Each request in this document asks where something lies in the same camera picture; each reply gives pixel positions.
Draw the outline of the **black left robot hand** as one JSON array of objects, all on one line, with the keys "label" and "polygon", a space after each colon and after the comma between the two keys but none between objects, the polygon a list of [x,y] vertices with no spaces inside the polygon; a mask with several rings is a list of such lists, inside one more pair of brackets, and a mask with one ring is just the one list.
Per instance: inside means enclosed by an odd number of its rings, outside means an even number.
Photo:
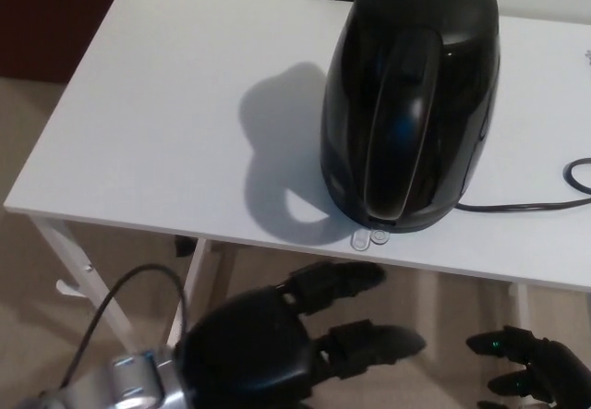
[{"label": "black left robot hand", "polygon": [[386,279],[371,262],[321,261],[284,283],[237,295],[195,325],[178,348],[195,408],[296,408],[325,380],[393,365],[426,346],[415,331],[368,319],[313,339],[301,321]]}]

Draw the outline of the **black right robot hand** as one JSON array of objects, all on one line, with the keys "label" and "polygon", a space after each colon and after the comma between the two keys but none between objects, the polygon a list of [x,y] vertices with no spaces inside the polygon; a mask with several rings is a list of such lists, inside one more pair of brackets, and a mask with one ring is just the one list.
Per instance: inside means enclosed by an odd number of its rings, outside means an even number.
[{"label": "black right robot hand", "polygon": [[590,369],[563,343],[505,326],[473,335],[466,345],[477,355],[506,358],[523,367],[488,382],[498,396],[530,396],[555,408],[590,406]]}]

